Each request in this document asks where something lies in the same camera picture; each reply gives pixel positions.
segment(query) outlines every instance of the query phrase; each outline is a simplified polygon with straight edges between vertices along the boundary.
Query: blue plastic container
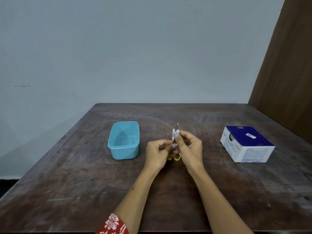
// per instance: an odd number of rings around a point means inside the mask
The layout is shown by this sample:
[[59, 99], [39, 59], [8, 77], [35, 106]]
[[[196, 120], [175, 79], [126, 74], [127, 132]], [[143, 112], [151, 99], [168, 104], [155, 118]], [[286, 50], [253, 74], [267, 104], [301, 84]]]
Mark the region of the blue plastic container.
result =
[[108, 147], [114, 159], [129, 159], [138, 156], [140, 129], [136, 121], [116, 122], [108, 139]]

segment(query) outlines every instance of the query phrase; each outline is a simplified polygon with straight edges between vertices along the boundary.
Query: skin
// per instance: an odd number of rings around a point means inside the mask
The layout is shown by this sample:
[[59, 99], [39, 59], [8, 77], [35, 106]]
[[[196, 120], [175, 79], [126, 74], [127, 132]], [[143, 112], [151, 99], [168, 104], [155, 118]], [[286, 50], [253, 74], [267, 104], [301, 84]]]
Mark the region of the skin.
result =
[[125, 223], [129, 233], [138, 233], [147, 195], [158, 172], [168, 157], [174, 157], [180, 152], [183, 163], [197, 185], [212, 232], [252, 234], [205, 171], [201, 140], [181, 130], [179, 133], [174, 132], [173, 136], [177, 144], [164, 139], [148, 143], [144, 168], [114, 212]]

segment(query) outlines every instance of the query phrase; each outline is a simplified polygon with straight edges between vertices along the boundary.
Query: red sleeve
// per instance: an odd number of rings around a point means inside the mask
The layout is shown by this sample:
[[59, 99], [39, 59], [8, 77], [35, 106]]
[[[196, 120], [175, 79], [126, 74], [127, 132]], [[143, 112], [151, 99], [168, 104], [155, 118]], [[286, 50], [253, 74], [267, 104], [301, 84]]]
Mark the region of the red sleeve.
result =
[[129, 234], [129, 232], [123, 221], [112, 213], [96, 234]]

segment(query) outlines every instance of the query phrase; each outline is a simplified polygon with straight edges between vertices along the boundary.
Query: cardboard box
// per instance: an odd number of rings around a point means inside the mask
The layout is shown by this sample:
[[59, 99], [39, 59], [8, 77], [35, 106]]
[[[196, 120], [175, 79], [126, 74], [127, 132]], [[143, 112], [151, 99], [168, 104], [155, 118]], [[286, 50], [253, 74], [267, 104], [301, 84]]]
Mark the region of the cardboard box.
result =
[[266, 162], [275, 148], [251, 126], [226, 126], [220, 142], [234, 162]]

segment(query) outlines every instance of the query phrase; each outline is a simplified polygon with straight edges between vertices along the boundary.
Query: wooden table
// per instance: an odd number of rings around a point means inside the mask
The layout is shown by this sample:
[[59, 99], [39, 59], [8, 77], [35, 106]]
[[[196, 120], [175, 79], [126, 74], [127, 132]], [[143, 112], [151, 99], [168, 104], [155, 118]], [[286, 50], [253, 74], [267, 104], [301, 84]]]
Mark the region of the wooden table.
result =
[[[114, 160], [118, 121], [140, 125], [139, 155]], [[95, 232], [144, 165], [148, 141], [176, 123], [203, 141], [208, 174], [252, 230], [312, 230], [312, 145], [246, 104], [96, 104], [0, 199], [0, 232]], [[253, 126], [276, 145], [267, 163], [234, 163], [220, 138], [226, 125]], [[209, 231], [182, 160], [154, 180], [141, 231]]]

